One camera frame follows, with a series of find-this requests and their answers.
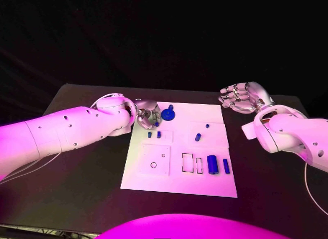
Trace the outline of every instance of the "blue small object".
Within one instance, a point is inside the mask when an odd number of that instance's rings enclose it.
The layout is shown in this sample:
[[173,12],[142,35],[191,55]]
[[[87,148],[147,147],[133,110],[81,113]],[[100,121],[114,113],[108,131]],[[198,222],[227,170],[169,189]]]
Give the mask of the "blue small object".
[[227,159],[222,160],[222,163],[224,163],[225,174],[230,174]]
[[173,106],[169,105],[169,108],[162,111],[162,119],[170,121],[173,120],[173,118],[175,118]]
[[196,134],[195,141],[199,141],[201,133]]
[[207,157],[207,164],[208,164],[208,173],[209,174],[218,174],[218,163],[217,163],[217,157],[215,155],[209,155]]

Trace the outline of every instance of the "table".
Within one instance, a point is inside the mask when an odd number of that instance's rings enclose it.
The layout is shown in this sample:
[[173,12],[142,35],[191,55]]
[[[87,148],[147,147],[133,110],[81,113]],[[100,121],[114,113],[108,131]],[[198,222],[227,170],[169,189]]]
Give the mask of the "table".
[[[114,92],[131,100],[220,104],[217,92],[66,84],[45,114],[77,106],[90,107],[97,98]],[[277,104],[306,114],[297,97],[271,97]],[[254,115],[222,108],[222,117],[238,198],[120,189],[129,133],[62,153],[42,169],[0,186],[0,224],[101,233],[133,219],[188,213],[248,223],[292,238],[328,238],[328,216],[305,188],[303,161],[292,153],[267,153],[256,139],[246,139],[241,125],[253,121]],[[309,167],[308,182],[328,211],[328,174]]]

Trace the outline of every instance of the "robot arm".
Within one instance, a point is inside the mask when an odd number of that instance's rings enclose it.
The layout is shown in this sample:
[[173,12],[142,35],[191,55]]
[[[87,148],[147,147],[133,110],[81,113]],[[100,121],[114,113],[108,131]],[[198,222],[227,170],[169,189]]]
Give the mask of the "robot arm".
[[94,105],[94,108],[75,107],[0,127],[0,181],[19,167],[43,157],[75,150],[107,136],[129,133],[136,118],[144,128],[153,127],[150,115],[155,122],[160,120],[155,101],[142,100],[136,105],[114,93]]
[[293,108],[274,102],[256,83],[241,83],[221,90],[222,106],[234,111],[257,113],[241,128],[247,139],[258,142],[270,153],[295,153],[315,168],[328,172],[328,120],[308,119]]

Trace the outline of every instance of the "black background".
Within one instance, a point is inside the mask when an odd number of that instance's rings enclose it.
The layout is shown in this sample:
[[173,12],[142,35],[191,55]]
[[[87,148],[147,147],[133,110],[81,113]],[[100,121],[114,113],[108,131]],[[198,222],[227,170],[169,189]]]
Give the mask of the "black background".
[[218,92],[257,81],[328,118],[326,10],[0,1],[0,124],[41,116],[65,83]]

